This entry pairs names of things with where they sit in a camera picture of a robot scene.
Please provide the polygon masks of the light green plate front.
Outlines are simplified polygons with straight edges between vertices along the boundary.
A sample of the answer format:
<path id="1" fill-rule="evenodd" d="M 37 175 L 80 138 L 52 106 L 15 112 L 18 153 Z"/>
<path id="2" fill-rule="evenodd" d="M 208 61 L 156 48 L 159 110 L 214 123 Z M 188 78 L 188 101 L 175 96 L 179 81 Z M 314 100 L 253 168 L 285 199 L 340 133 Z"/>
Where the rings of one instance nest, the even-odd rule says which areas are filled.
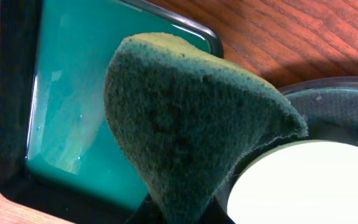
<path id="1" fill-rule="evenodd" d="M 298 141 L 253 160 L 227 203 L 235 223 L 358 223 L 358 147 Z"/>

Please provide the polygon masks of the green sponge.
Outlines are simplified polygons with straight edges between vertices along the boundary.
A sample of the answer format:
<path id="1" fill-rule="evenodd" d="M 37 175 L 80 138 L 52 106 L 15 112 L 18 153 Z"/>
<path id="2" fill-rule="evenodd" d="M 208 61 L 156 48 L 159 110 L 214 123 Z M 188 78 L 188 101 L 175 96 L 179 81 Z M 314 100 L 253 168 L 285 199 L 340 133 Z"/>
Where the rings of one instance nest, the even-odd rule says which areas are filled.
<path id="1" fill-rule="evenodd" d="M 216 192 L 239 161 L 308 134 L 269 82 L 165 33 L 122 40 L 106 72 L 104 110 L 149 191 L 131 223 L 230 223 Z"/>

